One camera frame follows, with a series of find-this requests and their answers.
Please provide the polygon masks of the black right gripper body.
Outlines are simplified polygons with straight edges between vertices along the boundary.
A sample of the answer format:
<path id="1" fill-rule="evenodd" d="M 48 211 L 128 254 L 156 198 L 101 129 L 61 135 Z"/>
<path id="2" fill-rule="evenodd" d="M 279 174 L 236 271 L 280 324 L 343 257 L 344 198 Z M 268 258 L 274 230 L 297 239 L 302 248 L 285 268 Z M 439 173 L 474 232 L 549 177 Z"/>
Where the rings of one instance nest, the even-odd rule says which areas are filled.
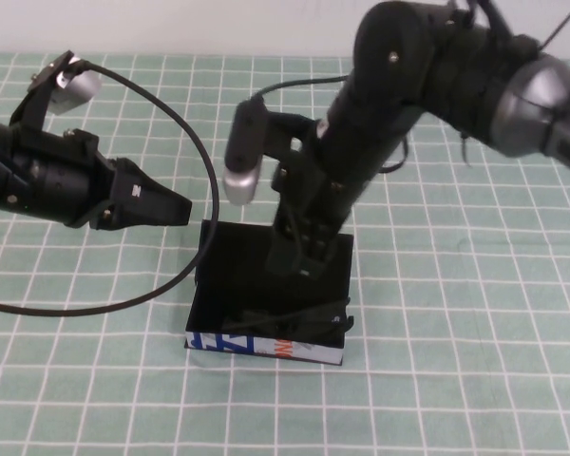
<path id="1" fill-rule="evenodd" d="M 332 247 L 352 207 L 375 176 L 373 142 L 305 142 L 273 151 L 277 245 Z"/>

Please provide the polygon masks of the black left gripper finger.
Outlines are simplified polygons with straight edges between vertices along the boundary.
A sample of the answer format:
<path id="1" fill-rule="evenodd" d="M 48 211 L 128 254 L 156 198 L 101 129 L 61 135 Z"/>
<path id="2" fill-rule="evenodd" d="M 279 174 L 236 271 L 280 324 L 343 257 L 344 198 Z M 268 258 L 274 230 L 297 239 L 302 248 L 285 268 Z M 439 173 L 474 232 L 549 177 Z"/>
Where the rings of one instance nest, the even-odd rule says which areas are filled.
<path id="1" fill-rule="evenodd" d="M 120 189 L 165 189 L 165 186 L 145 174 L 130 159 L 116 160 L 116 187 Z"/>
<path id="2" fill-rule="evenodd" d="M 116 227 L 186 226 L 192 201 L 144 173 L 116 174 Z"/>

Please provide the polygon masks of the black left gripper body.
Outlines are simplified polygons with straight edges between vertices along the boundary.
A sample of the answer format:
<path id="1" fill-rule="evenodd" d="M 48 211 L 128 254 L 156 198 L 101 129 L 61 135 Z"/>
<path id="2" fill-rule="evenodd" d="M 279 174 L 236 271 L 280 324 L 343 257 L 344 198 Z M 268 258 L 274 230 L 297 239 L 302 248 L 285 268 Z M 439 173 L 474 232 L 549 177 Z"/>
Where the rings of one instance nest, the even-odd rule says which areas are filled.
<path id="1" fill-rule="evenodd" d="M 115 168 L 99 151 L 99 138 L 81 129 L 65 136 L 12 126 L 9 211 L 61 223 L 94 224 L 113 206 Z"/>

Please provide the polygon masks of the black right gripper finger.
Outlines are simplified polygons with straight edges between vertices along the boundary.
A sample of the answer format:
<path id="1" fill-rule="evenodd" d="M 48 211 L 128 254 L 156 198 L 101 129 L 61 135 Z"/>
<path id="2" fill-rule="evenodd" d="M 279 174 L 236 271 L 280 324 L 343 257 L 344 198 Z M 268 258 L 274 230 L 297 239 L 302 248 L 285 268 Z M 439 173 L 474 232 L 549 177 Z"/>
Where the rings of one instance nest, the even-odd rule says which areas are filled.
<path id="1" fill-rule="evenodd" d="M 318 278 L 333 258 L 333 238 L 303 236 L 301 246 L 300 273 L 310 278 Z"/>
<path id="2" fill-rule="evenodd" d="M 266 259 L 267 270 L 277 276 L 295 276 L 299 269 L 298 244 L 292 235 L 273 231 Z"/>

